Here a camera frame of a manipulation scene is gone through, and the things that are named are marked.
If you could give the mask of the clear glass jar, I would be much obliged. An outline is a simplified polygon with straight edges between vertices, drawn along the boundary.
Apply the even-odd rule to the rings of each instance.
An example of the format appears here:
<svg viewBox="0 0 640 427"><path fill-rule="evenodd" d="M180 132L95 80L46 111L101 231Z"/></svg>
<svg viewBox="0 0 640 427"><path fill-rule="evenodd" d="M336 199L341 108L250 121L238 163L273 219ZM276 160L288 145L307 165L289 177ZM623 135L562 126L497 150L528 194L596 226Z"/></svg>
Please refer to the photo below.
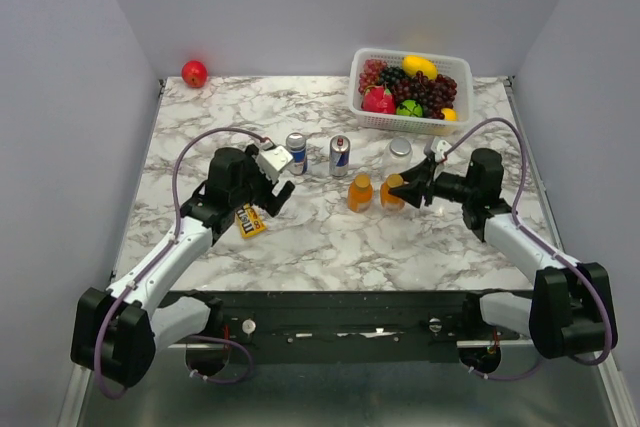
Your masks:
<svg viewBox="0 0 640 427"><path fill-rule="evenodd" d="M388 151L388 145L384 150L382 161L383 177L387 178L391 174L401 174L410 167L412 155L410 157L395 157Z"/></svg>

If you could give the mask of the orange juice bottle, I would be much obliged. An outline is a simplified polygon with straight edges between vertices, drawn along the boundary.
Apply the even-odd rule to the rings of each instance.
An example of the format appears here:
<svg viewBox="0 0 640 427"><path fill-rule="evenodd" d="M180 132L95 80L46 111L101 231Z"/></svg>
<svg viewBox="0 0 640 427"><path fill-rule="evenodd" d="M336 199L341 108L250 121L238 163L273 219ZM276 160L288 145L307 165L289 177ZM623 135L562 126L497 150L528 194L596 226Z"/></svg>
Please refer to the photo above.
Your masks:
<svg viewBox="0 0 640 427"><path fill-rule="evenodd" d="M386 180L380 188L380 202L382 207L388 211L400 211L405 205L401 198L391 194L391 189L386 185Z"/></svg>
<svg viewBox="0 0 640 427"><path fill-rule="evenodd" d="M373 198L373 187L371 185L368 189L358 189L353 184L353 182L350 184L347 194L347 207L352 212L364 212L371 205Z"/></svg>

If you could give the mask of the silver jar lid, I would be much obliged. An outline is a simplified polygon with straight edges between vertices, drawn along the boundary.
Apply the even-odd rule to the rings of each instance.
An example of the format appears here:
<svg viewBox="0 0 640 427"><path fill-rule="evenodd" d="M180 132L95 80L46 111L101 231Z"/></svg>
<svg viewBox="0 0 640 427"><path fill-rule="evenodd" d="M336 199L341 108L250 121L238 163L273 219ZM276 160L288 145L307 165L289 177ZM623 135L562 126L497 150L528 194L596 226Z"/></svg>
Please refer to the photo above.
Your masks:
<svg viewBox="0 0 640 427"><path fill-rule="evenodd" d="M395 157L410 157L412 155L412 146L407 139L398 137L390 141L388 151Z"/></svg>

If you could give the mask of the gold bottle cap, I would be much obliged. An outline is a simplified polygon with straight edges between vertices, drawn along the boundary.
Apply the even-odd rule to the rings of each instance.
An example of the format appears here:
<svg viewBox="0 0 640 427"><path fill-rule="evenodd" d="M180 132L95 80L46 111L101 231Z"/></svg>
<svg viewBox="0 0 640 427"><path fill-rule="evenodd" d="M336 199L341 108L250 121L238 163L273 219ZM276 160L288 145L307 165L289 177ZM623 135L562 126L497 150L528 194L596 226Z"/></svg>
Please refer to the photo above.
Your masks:
<svg viewBox="0 0 640 427"><path fill-rule="evenodd" d="M404 180L399 174L391 174L386 179L386 185L392 189L397 188L404 185Z"/></svg>
<svg viewBox="0 0 640 427"><path fill-rule="evenodd" d="M358 189L368 189L371 186L370 177L364 173L358 174L355 177L353 184Z"/></svg>

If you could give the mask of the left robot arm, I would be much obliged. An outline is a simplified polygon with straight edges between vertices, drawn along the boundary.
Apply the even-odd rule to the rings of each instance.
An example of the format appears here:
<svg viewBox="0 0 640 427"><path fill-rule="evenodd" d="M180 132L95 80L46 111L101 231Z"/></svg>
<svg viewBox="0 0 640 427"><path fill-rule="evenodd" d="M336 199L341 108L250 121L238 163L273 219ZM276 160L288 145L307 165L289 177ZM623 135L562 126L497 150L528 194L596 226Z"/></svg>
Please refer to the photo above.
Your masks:
<svg viewBox="0 0 640 427"><path fill-rule="evenodd" d="M234 224L237 211L257 206L276 216L295 186L274 187L293 157L283 146L218 149L207 178L178 209L174 225L126 276L80 297L71 360L124 387L142 380L157 352L194 335L214 340L222 327L211 304L187 296L161 302L186 269Z"/></svg>

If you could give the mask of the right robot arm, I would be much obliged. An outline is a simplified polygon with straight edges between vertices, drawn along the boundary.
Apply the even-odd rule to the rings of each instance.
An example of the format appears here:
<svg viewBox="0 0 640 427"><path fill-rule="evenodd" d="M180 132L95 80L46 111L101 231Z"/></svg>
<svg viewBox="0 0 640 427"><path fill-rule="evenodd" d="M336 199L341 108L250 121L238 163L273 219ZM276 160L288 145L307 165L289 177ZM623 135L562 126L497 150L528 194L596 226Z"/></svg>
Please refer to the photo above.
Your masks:
<svg viewBox="0 0 640 427"><path fill-rule="evenodd" d="M460 326L480 339L495 327L533 341L546 359L611 351L617 344L615 313L606 269L568 257L519 221L501 196L504 168L494 150L473 151L465 175L441 171L428 154L397 175L392 196L416 208L441 198L460 204L465 226L500 251L532 283L525 298L506 291L484 293L460 314Z"/></svg>

